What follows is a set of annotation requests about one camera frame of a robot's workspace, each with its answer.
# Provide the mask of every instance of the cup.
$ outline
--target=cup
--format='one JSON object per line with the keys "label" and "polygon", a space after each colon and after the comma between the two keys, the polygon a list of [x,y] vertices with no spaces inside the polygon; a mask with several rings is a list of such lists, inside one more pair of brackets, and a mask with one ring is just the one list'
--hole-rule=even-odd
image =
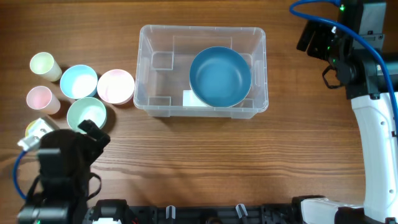
{"label": "cup", "polygon": [[26,103],[33,110],[46,114],[55,114],[61,107],[60,101],[46,86],[31,89],[26,96]]}
{"label": "cup", "polygon": [[99,128],[105,125],[106,108],[99,99],[85,97],[76,100],[76,102],[70,106],[67,114],[67,121],[72,130],[85,133],[78,125],[86,119],[90,119]]}
{"label": "cup", "polygon": [[91,67],[75,65],[63,73],[60,87],[65,96],[77,100],[94,96],[97,92],[97,83],[97,74]]}
{"label": "cup", "polygon": [[110,70],[99,78],[97,91],[105,102],[121,105],[131,100],[134,93],[134,79],[124,70]]}
{"label": "cup", "polygon": [[62,76],[62,71],[51,54],[41,52],[36,54],[30,60],[30,69],[36,75],[50,81],[55,82]]}

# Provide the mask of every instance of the wooden table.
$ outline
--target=wooden table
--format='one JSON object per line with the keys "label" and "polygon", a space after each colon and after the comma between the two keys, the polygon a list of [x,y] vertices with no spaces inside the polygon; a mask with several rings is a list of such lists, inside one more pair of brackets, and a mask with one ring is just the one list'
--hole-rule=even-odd
{"label": "wooden table", "polygon": [[[146,24],[264,29],[270,105],[250,120],[159,119],[133,106],[108,105],[111,143],[91,166],[103,189],[90,205],[104,198],[130,205],[259,205],[308,194],[363,201],[363,155],[351,104],[344,89],[325,87],[325,62],[295,49],[306,21],[289,14],[293,0],[30,2],[0,5],[0,223],[14,223],[23,204],[11,180],[16,142],[41,116],[26,105],[27,92],[45,85],[68,106],[58,84],[29,70],[30,58],[45,51],[62,68],[85,64],[100,74],[121,68],[135,76],[139,30]],[[302,9],[330,18],[338,13],[326,4]],[[391,1],[388,52],[398,50],[397,9]],[[65,113],[53,119],[67,128]],[[22,161],[23,191],[38,168],[34,155]]]}

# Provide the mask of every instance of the pink bowl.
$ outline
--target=pink bowl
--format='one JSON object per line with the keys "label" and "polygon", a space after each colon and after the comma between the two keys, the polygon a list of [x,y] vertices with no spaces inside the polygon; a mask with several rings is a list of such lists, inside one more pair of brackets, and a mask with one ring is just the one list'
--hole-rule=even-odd
{"label": "pink bowl", "polygon": [[124,70],[110,70],[99,78],[97,91],[99,97],[107,103],[127,103],[134,93],[134,79]]}

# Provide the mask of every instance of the light green cup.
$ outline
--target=light green cup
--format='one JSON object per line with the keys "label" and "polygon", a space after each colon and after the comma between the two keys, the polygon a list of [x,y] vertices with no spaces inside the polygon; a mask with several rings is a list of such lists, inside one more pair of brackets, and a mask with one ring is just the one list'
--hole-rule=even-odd
{"label": "light green cup", "polygon": [[69,108],[67,121],[72,130],[84,134],[85,132],[78,128],[78,125],[86,119],[92,120],[99,128],[105,125],[106,108],[99,99],[93,97],[82,98],[74,102]]}

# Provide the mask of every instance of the blue plate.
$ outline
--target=blue plate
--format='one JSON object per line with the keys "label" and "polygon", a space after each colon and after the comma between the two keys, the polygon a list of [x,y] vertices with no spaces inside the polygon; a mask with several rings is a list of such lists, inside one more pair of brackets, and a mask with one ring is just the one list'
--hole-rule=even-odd
{"label": "blue plate", "polygon": [[210,47],[192,62],[189,81],[196,96],[209,106],[229,107],[249,93],[250,69],[245,60],[226,47]]}

